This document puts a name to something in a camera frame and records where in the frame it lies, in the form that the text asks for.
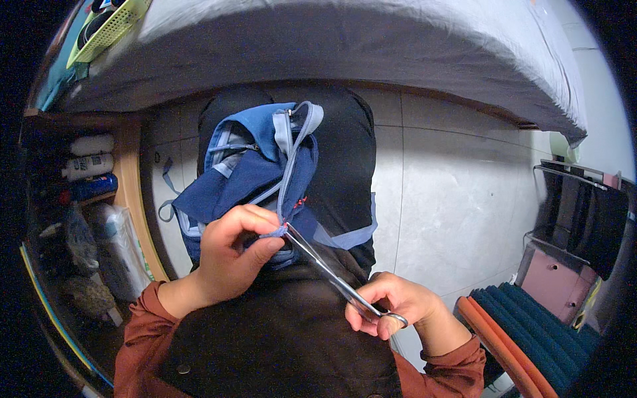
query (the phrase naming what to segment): person's right hand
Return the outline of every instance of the person's right hand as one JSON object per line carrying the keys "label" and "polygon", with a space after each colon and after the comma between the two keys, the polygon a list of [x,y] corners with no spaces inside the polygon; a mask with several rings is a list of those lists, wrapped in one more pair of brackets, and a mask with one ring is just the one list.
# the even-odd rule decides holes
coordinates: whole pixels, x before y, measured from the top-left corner
{"label": "person's right hand", "polygon": [[[428,288],[389,272],[375,273],[367,285],[356,291],[368,302],[378,302],[384,308],[403,316],[410,325],[426,322],[445,307],[440,296]],[[389,339],[404,326],[403,322],[392,316],[382,316],[371,323],[363,319],[351,304],[345,307],[345,318],[353,330],[360,330],[383,340]]]}

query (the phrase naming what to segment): orange shirt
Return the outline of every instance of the orange shirt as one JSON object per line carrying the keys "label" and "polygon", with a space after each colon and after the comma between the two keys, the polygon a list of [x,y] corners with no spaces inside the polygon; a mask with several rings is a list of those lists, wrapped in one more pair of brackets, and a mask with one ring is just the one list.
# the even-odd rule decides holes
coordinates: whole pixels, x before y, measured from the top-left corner
{"label": "orange shirt", "polygon": [[[156,377],[179,326],[157,298],[159,285],[151,283],[130,305],[132,319],[115,361],[115,397],[189,397]],[[394,358],[405,397],[479,397],[484,388],[485,354],[476,336],[448,354],[423,358],[427,374],[396,352]]]}

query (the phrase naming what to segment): bed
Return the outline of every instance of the bed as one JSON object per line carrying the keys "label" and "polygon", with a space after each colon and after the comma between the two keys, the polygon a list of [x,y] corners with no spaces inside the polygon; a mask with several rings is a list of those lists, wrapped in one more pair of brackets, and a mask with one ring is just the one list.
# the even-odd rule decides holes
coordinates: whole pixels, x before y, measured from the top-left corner
{"label": "bed", "polygon": [[437,90],[586,137],[573,52],[546,0],[153,0],[62,111],[135,111],[246,82]]}

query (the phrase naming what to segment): person's left hand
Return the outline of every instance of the person's left hand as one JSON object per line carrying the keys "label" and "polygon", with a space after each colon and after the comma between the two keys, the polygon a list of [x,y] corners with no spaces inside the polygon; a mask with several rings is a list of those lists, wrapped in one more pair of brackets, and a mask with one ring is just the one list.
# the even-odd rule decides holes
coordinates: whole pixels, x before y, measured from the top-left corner
{"label": "person's left hand", "polygon": [[243,243],[251,234],[268,234],[276,228],[276,214],[253,204],[236,206],[208,224],[201,236],[199,268],[160,286],[157,296],[164,309],[175,318],[182,318],[195,309],[244,293],[284,241],[258,239],[247,250]]}

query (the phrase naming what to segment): scissors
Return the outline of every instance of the scissors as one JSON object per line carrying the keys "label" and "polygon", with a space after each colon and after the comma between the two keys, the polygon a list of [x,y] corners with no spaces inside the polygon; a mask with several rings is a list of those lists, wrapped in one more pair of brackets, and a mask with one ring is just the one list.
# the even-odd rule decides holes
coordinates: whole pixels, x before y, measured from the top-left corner
{"label": "scissors", "polygon": [[317,253],[316,250],[305,240],[305,238],[290,223],[287,223],[287,231],[285,237],[298,246],[306,256],[319,268],[321,273],[329,280],[333,286],[340,292],[345,299],[354,306],[358,313],[368,322],[374,323],[373,319],[379,319],[381,316],[391,316],[401,321],[403,329],[409,326],[409,322],[403,316],[393,312],[382,313],[374,306],[367,302],[360,294],[354,290],[346,281],[337,276],[334,271],[327,265],[325,260]]}

